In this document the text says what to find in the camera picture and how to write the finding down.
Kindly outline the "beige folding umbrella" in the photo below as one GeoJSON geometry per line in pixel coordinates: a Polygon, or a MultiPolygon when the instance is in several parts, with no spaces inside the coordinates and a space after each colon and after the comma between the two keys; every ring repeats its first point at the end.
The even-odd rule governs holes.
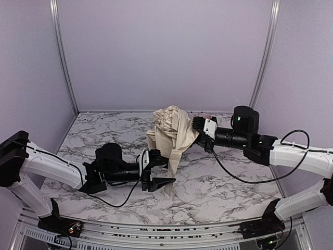
{"type": "Polygon", "coordinates": [[[167,178],[175,178],[182,154],[197,139],[188,113],[177,106],[158,109],[152,115],[153,127],[146,132],[149,149],[158,149],[169,160],[167,178]]]}

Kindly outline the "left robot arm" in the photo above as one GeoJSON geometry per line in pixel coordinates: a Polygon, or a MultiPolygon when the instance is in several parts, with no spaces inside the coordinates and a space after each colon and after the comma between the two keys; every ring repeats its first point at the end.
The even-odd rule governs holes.
{"type": "Polygon", "coordinates": [[[175,182],[174,178],[151,177],[153,167],[168,162],[158,149],[142,151],[134,163],[125,162],[117,143],[98,148],[91,163],[69,162],[32,143],[27,132],[18,131],[1,143],[1,186],[35,212],[40,229],[79,238],[83,223],[62,217],[57,202],[44,194],[28,174],[56,180],[90,197],[107,190],[108,185],[128,182],[140,184],[143,191],[154,192],[175,182]]]}

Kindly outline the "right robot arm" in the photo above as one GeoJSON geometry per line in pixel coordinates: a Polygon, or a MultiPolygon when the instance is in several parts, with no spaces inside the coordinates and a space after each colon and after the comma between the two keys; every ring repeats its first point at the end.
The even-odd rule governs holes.
{"type": "Polygon", "coordinates": [[[234,108],[231,128],[218,127],[215,117],[194,117],[192,127],[199,132],[196,143],[215,155],[214,147],[240,149],[254,163],[290,167],[322,176],[317,184],[286,198],[270,202],[261,219],[243,222],[238,232],[244,239],[264,236],[285,229],[284,221],[292,216],[332,205],[332,149],[286,142],[283,137],[260,135],[260,115],[248,106],[234,108]]]}

